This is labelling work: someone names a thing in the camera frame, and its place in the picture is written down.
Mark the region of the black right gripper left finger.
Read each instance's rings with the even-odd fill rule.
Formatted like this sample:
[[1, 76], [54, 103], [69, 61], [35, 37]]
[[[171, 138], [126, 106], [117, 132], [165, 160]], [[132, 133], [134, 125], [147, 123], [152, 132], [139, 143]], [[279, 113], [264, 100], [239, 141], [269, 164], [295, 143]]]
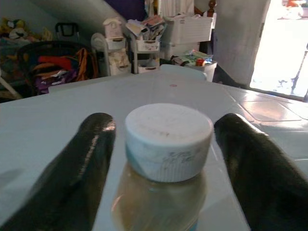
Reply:
[[93, 113], [46, 166], [25, 202], [1, 225], [3, 231], [90, 231], [108, 175], [116, 123]]

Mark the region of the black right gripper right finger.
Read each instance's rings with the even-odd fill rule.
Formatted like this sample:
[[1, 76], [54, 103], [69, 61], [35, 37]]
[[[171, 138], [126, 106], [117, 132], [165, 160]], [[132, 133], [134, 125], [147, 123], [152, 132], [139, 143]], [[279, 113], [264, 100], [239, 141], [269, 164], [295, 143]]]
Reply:
[[268, 134], [228, 113], [214, 124], [227, 173], [253, 231], [305, 231], [308, 180]]

